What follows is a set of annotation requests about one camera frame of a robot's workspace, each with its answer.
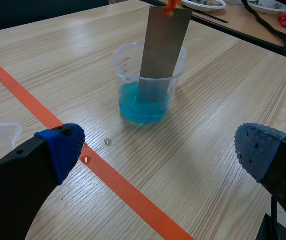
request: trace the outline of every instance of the blue rubber gripper pad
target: blue rubber gripper pad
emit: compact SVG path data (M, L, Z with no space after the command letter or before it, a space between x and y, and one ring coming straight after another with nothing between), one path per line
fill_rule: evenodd
M258 183L264 179L285 137L286 133L255 123L245 123L237 129L237 158Z
M81 154L85 141L84 130L80 126L72 123L64 125L73 127L70 136L49 129L34 134L47 143L58 185L61 185L68 176L73 163Z

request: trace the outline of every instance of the chopstick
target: chopstick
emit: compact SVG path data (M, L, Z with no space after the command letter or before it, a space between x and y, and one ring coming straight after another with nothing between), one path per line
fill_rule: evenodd
M228 24L228 23L229 23L229 22L227 22L227 21L225 21L225 20L223 20L223 19L217 18L217 17L215 17L215 16L212 16L212 15L210 15L210 14L204 13L204 12L199 11L199 10L193 9L193 11L196 12L196 13L198 13L198 14L207 16L207 17L209 17L209 18L211 18L211 19L215 19L215 20L217 20L217 21L219 21L219 22L222 22L222 23L224 23L224 24Z

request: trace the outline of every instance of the white plate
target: white plate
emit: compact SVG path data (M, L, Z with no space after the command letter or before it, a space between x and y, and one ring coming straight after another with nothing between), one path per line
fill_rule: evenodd
M226 7L226 3L222 0L216 0L217 2L223 4L222 6L207 6L207 5L203 5L203 4L198 4L189 0L181 0L181 3L190 8L190 9L194 9L194 10L199 10L199 11L206 11L206 12L214 12L218 9L224 9Z
M279 3L282 5L282 9L273 9L271 8L274 4ZM262 4L263 6L258 6L252 3L248 2L248 5L254 9L255 11L257 11L258 13L262 13L262 14L279 14L282 12L286 12L286 5L274 1L274 0L259 0L258 4Z

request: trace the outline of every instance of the black cable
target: black cable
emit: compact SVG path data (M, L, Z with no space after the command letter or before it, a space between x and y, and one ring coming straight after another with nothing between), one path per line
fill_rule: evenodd
M279 38L283 44L283 55L286 57L286 34L280 31L275 30L269 23L264 21L256 11L254 11L247 3L247 0L241 0L242 3L244 4L244 7L246 8L247 11L249 11L255 18L256 20L263 26L265 27L271 34L273 34L275 37Z

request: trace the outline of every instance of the blue liquid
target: blue liquid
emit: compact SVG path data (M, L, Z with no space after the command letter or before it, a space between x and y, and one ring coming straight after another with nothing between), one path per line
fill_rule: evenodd
M166 113L169 97L164 102L137 103L138 82L123 85L119 90L118 103L121 112L130 120L149 123L160 120Z

